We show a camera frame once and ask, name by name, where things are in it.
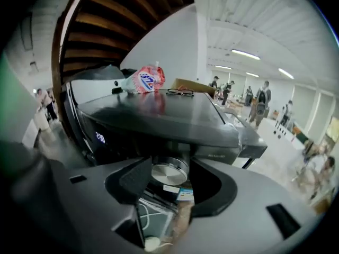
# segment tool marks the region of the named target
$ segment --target fluorescent light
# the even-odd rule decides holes
[[[238,51],[238,50],[232,50],[231,52],[233,53],[237,53],[239,55],[243,55],[243,56],[247,56],[247,57],[250,57],[250,58],[253,58],[253,59],[256,59],[256,60],[260,60],[260,57],[257,57],[255,55],[252,55],[250,53],[245,53],[245,52],[241,52],[241,51]]]
[[[215,65],[215,67],[217,67],[217,68],[223,68],[223,69],[228,69],[228,70],[232,70],[232,68],[230,68],[230,67],[224,67],[224,66],[219,66],[219,65]]]
[[[258,78],[260,77],[258,74],[251,74],[250,72],[247,72],[247,74]]]
[[[291,75],[291,74],[289,74],[287,71],[285,71],[285,70],[283,70],[283,69],[278,69],[279,70],[279,72],[281,72],[282,74],[285,74],[287,77],[290,77],[291,79],[294,79],[294,77]]]

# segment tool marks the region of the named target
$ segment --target wooden stair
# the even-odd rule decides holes
[[[60,81],[103,65],[119,66],[159,22],[194,0],[81,0],[60,55]]]

